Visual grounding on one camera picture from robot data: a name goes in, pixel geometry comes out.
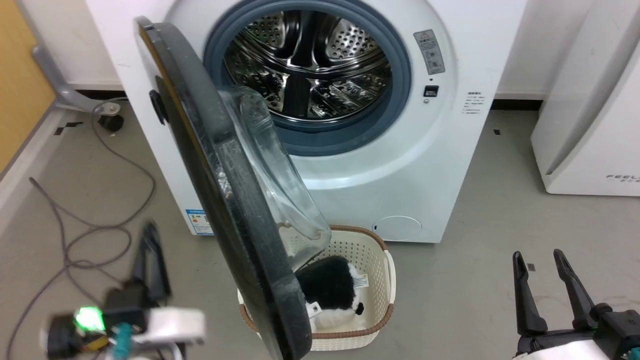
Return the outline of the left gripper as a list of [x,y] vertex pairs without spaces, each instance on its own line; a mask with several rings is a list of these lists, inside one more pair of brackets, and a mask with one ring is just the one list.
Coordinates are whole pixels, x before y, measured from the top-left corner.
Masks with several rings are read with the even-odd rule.
[[186,346],[205,340],[206,318],[201,310],[156,303],[167,303],[172,288],[155,223],[144,225],[142,242],[134,256],[131,281],[110,289],[103,305],[50,317],[42,330],[47,357],[141,357],[162,350],[183,357]]

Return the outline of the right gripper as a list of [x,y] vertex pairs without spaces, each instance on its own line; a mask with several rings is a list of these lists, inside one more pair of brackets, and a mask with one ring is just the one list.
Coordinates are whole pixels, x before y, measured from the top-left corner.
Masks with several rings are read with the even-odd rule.
[[530,272],[520,251],[512,255],[516,326],[515,360],[637,360],[640,319],[636,310],[615,311],[594,305],[564,252],[553,250],[558,276],[565,284],[574,329],[548,331],[528,283]]

